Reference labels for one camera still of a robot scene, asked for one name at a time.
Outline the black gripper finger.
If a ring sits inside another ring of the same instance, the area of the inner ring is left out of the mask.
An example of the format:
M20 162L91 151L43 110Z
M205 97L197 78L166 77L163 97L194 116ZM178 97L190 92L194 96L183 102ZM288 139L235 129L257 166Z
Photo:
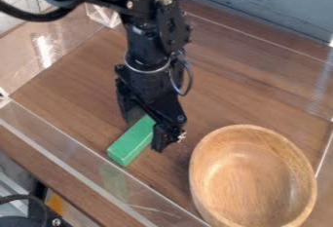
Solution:
M116 94L122 118L128 125L134 125L146 116L146 112L131 94L124 93L122 90L118 90Z
M185 125L157 123L152 127L151 149L162 153L173 143L179 143L187 136Z

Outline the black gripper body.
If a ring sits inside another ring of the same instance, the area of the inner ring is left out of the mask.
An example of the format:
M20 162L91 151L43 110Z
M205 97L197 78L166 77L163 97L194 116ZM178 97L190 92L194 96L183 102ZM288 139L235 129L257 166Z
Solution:
M187 117L166 71L139 73L124 64L115 67L116 91L131 94L146 114L158 122L186 124Z

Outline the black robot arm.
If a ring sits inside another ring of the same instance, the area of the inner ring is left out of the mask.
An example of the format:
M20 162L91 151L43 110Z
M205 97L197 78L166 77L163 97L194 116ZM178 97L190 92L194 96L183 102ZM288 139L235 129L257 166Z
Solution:
M46 1L56 9L44 14L31 13L4 0L0 12L25 21L48 22L88 3L119 14L127 40L123 63L115 66L119 109L128 122L139 114L152 118L151 148L165 151L185 136L187 117L179 99L189 94L194 82L185 50L193 27L179 0Z

